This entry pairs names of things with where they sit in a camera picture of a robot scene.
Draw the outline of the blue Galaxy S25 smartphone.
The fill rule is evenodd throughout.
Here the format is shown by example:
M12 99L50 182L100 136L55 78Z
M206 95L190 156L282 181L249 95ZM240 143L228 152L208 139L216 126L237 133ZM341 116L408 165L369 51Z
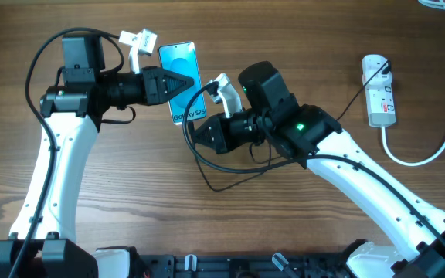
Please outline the blue Galaxy S25 smartphone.
M158 58L163 69L192 79L192 83L186 80L168 79L168 88L179 91L179 94L168 102L172 122L181 125L187 104L202 88L195 43L178 42L160 46Z

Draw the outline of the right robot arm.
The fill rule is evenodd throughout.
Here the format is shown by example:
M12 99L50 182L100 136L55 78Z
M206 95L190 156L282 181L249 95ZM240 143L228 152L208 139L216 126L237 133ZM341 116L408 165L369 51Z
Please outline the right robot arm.
M278 70L263 61L239 75L250 108L182 125L189 147L219 154L267 141L283 157L333 184L388 236L362 242L346 257L357 277L445 277L445 211L425 202L373 161L332 116L301 105Z

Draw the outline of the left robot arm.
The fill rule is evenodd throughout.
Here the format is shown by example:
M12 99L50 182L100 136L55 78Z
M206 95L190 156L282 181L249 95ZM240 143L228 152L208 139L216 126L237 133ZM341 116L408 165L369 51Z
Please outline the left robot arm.
M76 244L76 207L83 172L105 113L167 103L191 77L140 67L157 36L144 29L118 35L75 27L58 33L64 65L32 108L42 127L38 158L24 205L0 240L0 277L145 277L133 247L89 253Z

